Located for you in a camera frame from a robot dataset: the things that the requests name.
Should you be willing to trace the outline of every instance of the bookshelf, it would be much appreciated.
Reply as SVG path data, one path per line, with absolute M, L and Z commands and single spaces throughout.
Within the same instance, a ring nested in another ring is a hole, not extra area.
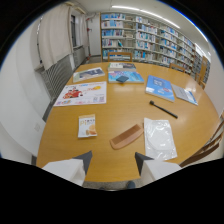
M 191 75 L 193 77 L 195 77 L 196 73 L 203 72 L 203 74 L 205 73 L 205 75 L 204 75 L 204 78 L 203 78 L 202 81 L 204 83 L 207 83 L 208 76 L 209 76 L 209 71 L 210 71 L 210 62 L 209 62 L 209 60 L 207 60 L 206 68 L 204 69 L 204 71 L 202 71 L 201 70 L 202 69 L 202 59 L 203 59 L 203 56 L 201 56 L 197 51 L 195 51 L 195 60 L 194 60 L 194 64 L 193 64 Z
M 133 61 L 166 67 L 174 63 L 192 73 L 195 45 L 166 23 L 138 14 L 103 12 L 100 33 L 102 61 L 108 60 L 108 52 L 131 52 Z

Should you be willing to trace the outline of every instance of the window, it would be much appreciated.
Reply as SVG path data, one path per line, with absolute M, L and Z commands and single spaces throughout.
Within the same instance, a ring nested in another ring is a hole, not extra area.
M 75 38 L 75 16 L 71 16 L 71 33 L 72 33 L 72 44 L 73 47 L 76 46 L 76 38 Z

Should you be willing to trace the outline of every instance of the floor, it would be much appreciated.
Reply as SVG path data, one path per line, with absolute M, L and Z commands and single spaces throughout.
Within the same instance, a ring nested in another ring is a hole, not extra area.
M 91 63 L 98 63 L 98 62 L 101 62 L 101 57 L 100 56 L 92 56 L 89 61 L 85 61 L 84 63 L 91 64 Z M 204 162 L 208 162 L 208 161 L 212 161 L 212 160 L 216 160 L 216 159 L 221 159 L 221 158 L 224 158 L 224 141 L 223 140 L 220 142 L 219 148 L 216 149 L 213 153 L 211 153 L 210 155 L 208 155 L 207 157 L 205 157 L 201 160 L 198 160 L 197 162 L 191 163 L 188 166 L 200 164 L 200 163 L 204 163 Z M 36 164 L 36 158 L 32 159 L 32 164 L 33 165 Z M 132 181 L 135 183 L 136 188 L 141 188 L 143 186 L 141 179 L 136 179 L 136 180 L 132 180 Z M 88 188 L 88 189 L 104 188 L 105 190 L 124 190 L 124 189 L 126 189 L 127 183 L 128 183 L 128 181 L 113 182 L 113 183 L 85 181 L 83 183 L 83 187 Z

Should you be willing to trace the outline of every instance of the clear plastic packet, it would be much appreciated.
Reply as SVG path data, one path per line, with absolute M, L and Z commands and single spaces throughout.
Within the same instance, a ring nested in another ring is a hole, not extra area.
M 168 120 L 144 118 L 144 135 L 146 156 L 161 161 L 177 157 Z

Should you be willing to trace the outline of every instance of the radiator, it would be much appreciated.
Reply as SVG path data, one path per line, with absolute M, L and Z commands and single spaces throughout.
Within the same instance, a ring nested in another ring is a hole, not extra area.
M 52 102 L 58 98 L 64 86 L 73 74 L 70 56 L 68 55 L 62 58 L 48 70 L 45 70 L 42 67 L 42 69 L 39 69 L 38 72 L 42 75 Z
M 85 51 L 83 47 L 80 46 L 78 48 L 74 48 L 72 55 L 76 69 L 85 59 Z M 43 65 L 39 66 L 35 70 L 42 75 L 45 86 L 50 95 L 51 102 L 58 98 L 74 72 L 70 61 L 70 55 L 67 55 L 56 64 L 52 65 L 48 70 L 45 70 Z

